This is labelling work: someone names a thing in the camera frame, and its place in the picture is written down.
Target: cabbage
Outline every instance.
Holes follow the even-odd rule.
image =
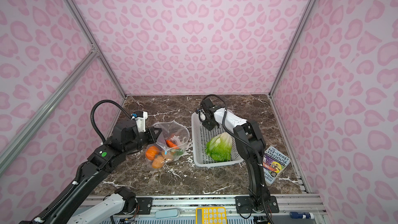
[[[231,160],[232,137],[227,132],[223,132],[213,137],[206,144],[206,154],[218,162]]]

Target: potato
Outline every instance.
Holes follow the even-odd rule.
[[[164,154],[164,151],[162,151],[162,156],[164,157],[164,161],[169,162],[174,160],[174,156],[171,154],[171,152],[167,152],[167,154]]]
[[[164,157],[162,157],[162,156],[157,156],[154,160],[153,160],[153,162],[152,162],[152,168],[155,168],[155,169],[160,169],[160,168],[162,168],[163,167],[163,165],[164,165]]]

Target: metal rail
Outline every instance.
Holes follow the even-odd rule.
[[[287,48],[285,57],[282,60],[282,64],[279,67],[278,73],[276,75],[276,79],[275,79],[274,83],[272,84],[269,95],[273,95],[274,92],[276,91],[276,88],[278,87],[278,84],[282,79],[283,73],[286,70],[287,64],[289,63],[289,61],[294,53],[294,50],[296,49],[296,46],[300,41],[301,35],[303,34],[305,27],[306,27],[308,21],[310,20],[311,15],[314,12],[314,9],[316,8],[316,4],[318,3],[318,1],[319,0],[308,0],[307,5],[302,14],[302,17],[300,19],[300,22],[298,23],[297,29],[293,35],[292,41],[290,42],[289,47]]]
[[[123,98],[125,98],[126,93],[123,90],[122,85],[120,84],[115,73],[109,66],[103,52],[101,51],[101,47],[98,45],[93,33],[91,32],[90,28],[88,27],[87,22],[84,20],[82,13],[80,12],[79,8],[76,5],[76,2],[74,0],[63,0],[63,1],[69,8],[69,11],[72,13],[73,17],[75,18],[78,26],[82,29],[83,35],[87,38],[88,42],[91,43],[91,46],[97,49],[102,66],[104,66],[105,71],[111,78],[113,84],[116,86],[119,93],[122,95]]]
[[[178,208],[180,216],[188,217],[195,216],[196,208],[201,206],[223,206],[229,216],[238,216],[234,199],[237,196],[248,195],[143,195],[137,197],[153,198],[151,213],[149,215],[140,215],[140,217],[150,217],[158,210],[170,208]],[[90,195],[82,203],[81,207],[94,206],[102,202],[103,197],[102,195]],[[288,214],[290,211],[326,214],[325,206],[318,194],[280,194],[275,195],[275,197],[280,209],[279,214]],[[119,217],[131,217],[131,215],[121,215]]]
[[[269,102],[271,103],[272,111],[274,112],[275,119],[276,119],[276,121],[278,123],[279,131],[281,132],[283,141],[285,142],[285,147],[286,147],[287,153],[290,156],[290,161],[292,162],[292,166],[293,166],[293,169],[294,169],[294,171],[296,173],[296,176],[300,177],[300,180],[302,181],[302,184],[305,187],[305,191],[306,192],[311,192],[310,186],[308,184],[308,181],[307,181],[307,179],[306,179],[306,177],[305,177],[305,175],[303,173],[303,170],[301,168],[301,164],[299,162],[299,159],[298,159],[298,156],[296,154],[296,151],[291,146],[291,144],[289,142],[288,135],[286,133],[286,127],[285,127],[285,124],[283,123],[283,121],[280,118],[280,114],[279,114],[278,108],[276,107],[275,102],[273,101],[272,97],[268,96],[268,99],[269,99]]]
[[[6,148],[3,154],[0,155],[0,177],[17,158],[19,153],[24,149],[44,122],[46,122],[50,114],[56,109],[59,103],[80,79],[81,75],[87,70],[95,57],[98,57],[98,55],[94,48],[47,99],[47,101],[43,103],[43,105],[37,110],[35,116],[33,116],[33,118],[31,118],[25,125],[23,130],[10,141],[10,145]]]

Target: book cover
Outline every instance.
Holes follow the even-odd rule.
[[[276,177],[289,165],[290,158],[270,146],[264,152],[263,168],[264,176],[268,184],[272,184]]]

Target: plastic bag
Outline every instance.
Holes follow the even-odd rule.
[[[162,128],[155,144],[147,147],[145,157],[151,170],[158,170],[166,163],[178,160],[187,149],[188,129],[176,121],[160,123],[153,127]]]

